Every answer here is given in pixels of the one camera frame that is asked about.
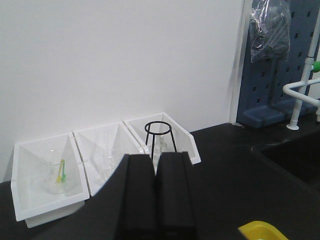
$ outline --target glass beaker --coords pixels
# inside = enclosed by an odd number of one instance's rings
[[[65,149],[51,149],[43,154],[44,185],[50,194],[63,194],[71,190],[71,153]]]

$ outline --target yellow container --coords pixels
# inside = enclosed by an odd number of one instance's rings
[[[278,229],[264,221],[252,221],[238,229],[248,240],[288,240]]]

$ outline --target clear plastic bag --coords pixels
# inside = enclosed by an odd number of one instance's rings
[[[251,62],[288,60],[290,51],[290,5],[285,0],[258,0],[252,8],[249,34]]]

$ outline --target black countertop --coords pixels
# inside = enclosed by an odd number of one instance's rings
[[[301,117],[299,131],[286,129],[287,122],[282,122],[260,129],[225,123],[192,132],[201,157],[194,169],[201,187],[212,196],[203,201],[208,211],[198,215],[202,229],[213,230],[217,240],[240,240],[244,238],[237,228],[259,220],[290,240],[319,240],[320,194],[256,151],[320,131],[315,120],[314,114]],[[16,222],[10,182],[0,184],[0,204],[1,240],[39,239],[62,221],[31,229],[24,221]]]

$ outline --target sink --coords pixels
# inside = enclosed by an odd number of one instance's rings
[[[252,221],[238,229],[248,240],[288,240],[278,229],[264,221]]]
[[[262,155],[320,192],[320,132],[262,149]]]

